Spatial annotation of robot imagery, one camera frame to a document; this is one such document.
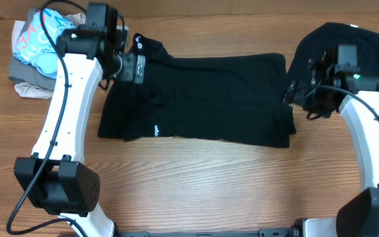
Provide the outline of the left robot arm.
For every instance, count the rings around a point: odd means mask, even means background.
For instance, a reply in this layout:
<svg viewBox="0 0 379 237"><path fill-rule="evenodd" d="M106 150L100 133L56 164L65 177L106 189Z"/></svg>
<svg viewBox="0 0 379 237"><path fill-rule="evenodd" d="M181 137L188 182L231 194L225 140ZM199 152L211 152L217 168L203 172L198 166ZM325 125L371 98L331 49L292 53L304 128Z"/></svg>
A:
<svg viewBox="0 0 379 237"><path fill-rule="evenodd" d="M29 157L18 157L14 175L23 200L68 223L77 236L118 236L99 205L100 179L84 161L84 138L102 80L143 82L145 57L126 53L123 16L106 3L90 3L86 22L65 30L52 46L58 73L42 132Z"/></svg>

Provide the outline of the black t-shirt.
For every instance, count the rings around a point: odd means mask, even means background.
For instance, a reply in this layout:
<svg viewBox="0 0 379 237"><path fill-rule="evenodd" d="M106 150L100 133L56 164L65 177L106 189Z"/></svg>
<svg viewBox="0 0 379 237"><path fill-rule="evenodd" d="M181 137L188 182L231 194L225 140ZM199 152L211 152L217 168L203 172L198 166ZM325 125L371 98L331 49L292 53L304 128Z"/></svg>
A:
<svg viewBox="0 0 379 237"><path fill-rule="evenodd" d="M134 36L145 57L143 82L115 82L97 135L225 140L286 148L296 133L284 102L286 60L279 53L176 58L159 41Z"/></svg>

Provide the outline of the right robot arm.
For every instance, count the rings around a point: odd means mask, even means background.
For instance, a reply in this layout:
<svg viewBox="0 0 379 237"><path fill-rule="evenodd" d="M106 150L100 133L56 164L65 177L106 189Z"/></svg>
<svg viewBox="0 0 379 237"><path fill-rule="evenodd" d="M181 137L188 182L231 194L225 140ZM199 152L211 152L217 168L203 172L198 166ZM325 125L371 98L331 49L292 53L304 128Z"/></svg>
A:
<svg viewBox="0 0 379 237"><path fill-rule="evenodd" d="M299 219L292 236L379 236L379 76L361 71L352 43L338 44L308 67L311 81L293 81L284 101L301 100L310 120L340 113L353 141L361 191L334 217Z"/></svg>

